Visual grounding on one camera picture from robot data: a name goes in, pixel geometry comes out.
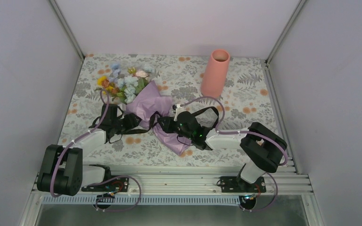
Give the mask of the black gold-lettered ribbon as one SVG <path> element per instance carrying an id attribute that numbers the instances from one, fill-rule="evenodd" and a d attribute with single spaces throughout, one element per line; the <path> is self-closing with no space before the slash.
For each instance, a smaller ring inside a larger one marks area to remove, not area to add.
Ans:
<path id="1" fill-rule="evenodd" d="M 92 125 L 89 126 L 90 129 L 103 132 L 105 134 L 104 141 L 106 143 L 112 143 L 112 137 L 117 135 L 144 134 L 150 132 L 154 128 L 158 128 L 158 131 L 162 132 L 164 135 L 175 135 L 177 141 L 180 141 L 180 138 L 183 137 L 190 140 L 190 145 L 204 146 L 204 136 L 208 134 L 209 130 L 215 129 L 220 119 L 219 111 L 215 107 L 206 107 L 192 113 L 184 111 L 180 113 L 177 118 L 177 121 L 182 122 L 182 133 L 168 134 L 165 133 L 159 125 L 159 118 L 166 116 L 159 111 L 154 111 L 148 115 L 146 120 L 139 116 L 142 121 L 138 127 L 129 131 L 122 131 L 122 118 L 130 113 L 126 113 L 120 106 L 113 104 L 109 104 L 108 110 L 105 112 L 106 106 L 106 104 L 102 106 L 101 115 L 95 118 Z"/>

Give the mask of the purple flower bouquet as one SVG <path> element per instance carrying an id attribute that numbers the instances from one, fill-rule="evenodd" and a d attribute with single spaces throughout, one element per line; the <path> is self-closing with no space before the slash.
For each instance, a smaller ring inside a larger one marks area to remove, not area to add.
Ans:
<path id="1" fill-rule="evenodd" d="M 187 144 L 180 142 L 177 135 L 165 132 L 159 122 L 164 122 L 164 117 L 170 114 L 173 99 L 161 95 L 158 86 L 151 77 L 155 69 L 150 65 L 142 68 L 128 68 L 128 75 L 121 75 L 120 64 L 111 66 L 112 75 L 103 76 L 98 79 L 99 89 L 104 94 L 108 92 L 112 97 L 119 98 L 125 104 L 127 115 L 135 117 L 137 126 L 143 130 L 135 130 L 131 126 L 128 134 L 141 134 L 153 130 L 156 137 L 175 154 L 182 155 L 187 149 Z"/>

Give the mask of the pink cylindrical vase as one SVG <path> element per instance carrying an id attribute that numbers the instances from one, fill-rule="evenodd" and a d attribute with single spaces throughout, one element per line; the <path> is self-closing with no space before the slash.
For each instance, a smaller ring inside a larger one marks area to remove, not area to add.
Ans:
<path id="1" fill-rule="evenodd" d="M 230 55 L 227 51 L 217 49 L 211 53 L 200 88 L 203 96 L 218 98 L 222 94 L 229 63 Z"/>

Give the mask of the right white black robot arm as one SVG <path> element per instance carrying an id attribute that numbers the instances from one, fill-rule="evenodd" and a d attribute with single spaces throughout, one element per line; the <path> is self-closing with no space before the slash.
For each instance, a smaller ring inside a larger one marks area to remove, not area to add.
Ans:
<path id="1" fill-rule="evenodd" d="M 200 150 L 242 150 L 249 161 L 237 175 L 239 190 L 249 191 L 263 174 L 275 173 L 279 166 L 287 164 L 286 142 L 264 125 L 253 122 L 244 129 L 218 130 L 216 123 L 211 128 L 200 125 L 196 116 L 197 113 L 184 111 L 175 118 L 163 117 L 157 123 L 164 132 L 187 138 Z"/>

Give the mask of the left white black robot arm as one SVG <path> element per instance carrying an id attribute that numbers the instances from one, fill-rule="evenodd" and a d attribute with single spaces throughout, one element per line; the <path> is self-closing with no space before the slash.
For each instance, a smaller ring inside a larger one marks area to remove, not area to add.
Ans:
<path id="1" fill-rule="evenodd" d="M 139 126 L 141 118 L 125 114 L 121 105 L 104 104 L 86 133 L 67 146 L 49 145 L 42 160 L 36 186 L 38 191 L 53 197 L 76 195 L 80 189 L 109 192 L 111 195 L 127 190 L 128 178 L 113 177 L 110 168 L 87 163 L 84 158 L 98 147 L 110 142 L 115 135 L 124 135 Z"/>

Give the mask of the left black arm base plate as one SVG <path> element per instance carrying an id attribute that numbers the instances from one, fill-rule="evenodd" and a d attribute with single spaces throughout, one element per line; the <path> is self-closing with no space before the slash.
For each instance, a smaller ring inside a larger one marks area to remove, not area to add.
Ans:
<path id="1" fill-rule="evenodd" d="M 127 192 L 128 191 L 128 178 L 118 178 L 102 185 L 84 186 L 81 188 L 82 192 Z"/>

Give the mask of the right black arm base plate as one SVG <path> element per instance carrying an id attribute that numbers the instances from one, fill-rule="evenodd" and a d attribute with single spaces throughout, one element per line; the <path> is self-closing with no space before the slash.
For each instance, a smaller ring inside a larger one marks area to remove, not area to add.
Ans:
<path id="1" fill-rule="evenodd" d="M 223 176 L 216 183 L 222 193 L 265 193 L 266 186 L 263 177 L 250 184 L 234 176 Z"/>

